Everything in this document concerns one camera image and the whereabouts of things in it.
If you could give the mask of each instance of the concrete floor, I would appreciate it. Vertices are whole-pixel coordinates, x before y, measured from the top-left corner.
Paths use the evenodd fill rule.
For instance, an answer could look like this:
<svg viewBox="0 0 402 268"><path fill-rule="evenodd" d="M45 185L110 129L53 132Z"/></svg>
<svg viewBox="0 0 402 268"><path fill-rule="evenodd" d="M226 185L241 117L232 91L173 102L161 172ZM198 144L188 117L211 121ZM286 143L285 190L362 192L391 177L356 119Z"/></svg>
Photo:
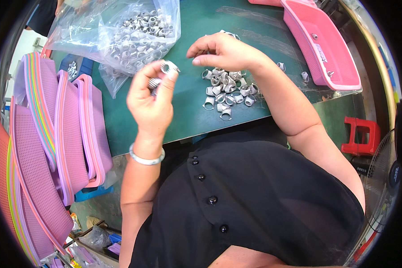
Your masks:
<svg viewBox="0 0 402 268"><path fill-rule="evenodd" d="M362 94L347 95L337 99L331 99L314 105L325 129L338 148L342 143L348 142L349 128L344 124L344 116L365 119L365 111ZM116 182L114 192L98 196L83 202L74 203L70 210L75 212L82 230L86 228L86 217L93 216L105 220L106 223L116 229L121 229L122 212L119 205L120 191L122 185L123 169L126 165L124 156L115 157L114 169L121 179Z"/></svg>

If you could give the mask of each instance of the woman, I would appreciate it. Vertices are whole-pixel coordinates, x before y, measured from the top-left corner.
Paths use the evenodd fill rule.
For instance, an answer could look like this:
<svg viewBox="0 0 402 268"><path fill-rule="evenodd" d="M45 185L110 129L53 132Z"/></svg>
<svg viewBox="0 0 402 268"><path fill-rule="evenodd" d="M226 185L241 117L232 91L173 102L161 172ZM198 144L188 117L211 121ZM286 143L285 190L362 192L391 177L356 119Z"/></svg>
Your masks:
<svg viewBox="0 0 402 268"><path fill-rule="evenodd" d="M141 70L127 97L138 134L122 184L120 266L342 265L363 225L364 191L313 106L265 54L224 33L201 37L186 56L196 66L249 70L281 131L198 142L175 168L164 165L160 186L178 74L162 74L160 62ZM154 99L147 84L157 76Z"/></svg>

